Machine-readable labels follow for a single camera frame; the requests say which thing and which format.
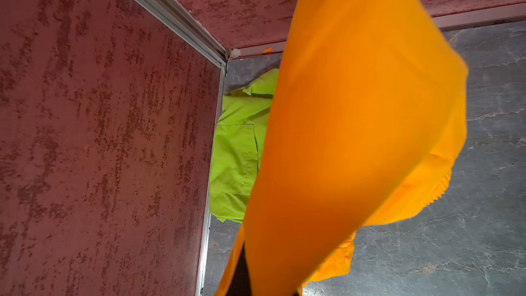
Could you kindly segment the orange shorts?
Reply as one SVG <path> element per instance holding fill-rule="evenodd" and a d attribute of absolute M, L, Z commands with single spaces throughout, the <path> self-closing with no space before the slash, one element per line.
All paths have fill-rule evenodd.
<path fill-rule="evenodd" d="M 467 138 L 467 77 L 419 0 L 299 0 L 242 246 L 252 295 L 350 272 L 356 232 L 418 215 Z"/>

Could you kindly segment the lime green shorts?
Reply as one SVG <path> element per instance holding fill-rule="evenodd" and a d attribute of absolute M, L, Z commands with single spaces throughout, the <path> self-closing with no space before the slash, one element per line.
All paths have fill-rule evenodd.
<path fill-rule="evenodd" d="M 279 70 L 271 69 L 223 96 L 215 128 L 210 176 L 210 213 L 242 223 L 260 170 Z"/>

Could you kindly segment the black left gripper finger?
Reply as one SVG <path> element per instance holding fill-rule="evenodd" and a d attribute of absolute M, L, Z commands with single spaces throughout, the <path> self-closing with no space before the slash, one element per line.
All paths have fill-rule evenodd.
<path fill-rule="evenodd" d="M 243 245 L 241 251 L 236 259 L 233 274 L 231 276 L 230 284 L 226 291 L 226 296 L 252 296 L 251 281 L 249 270 L 245 255 L 245 246 Z"/>

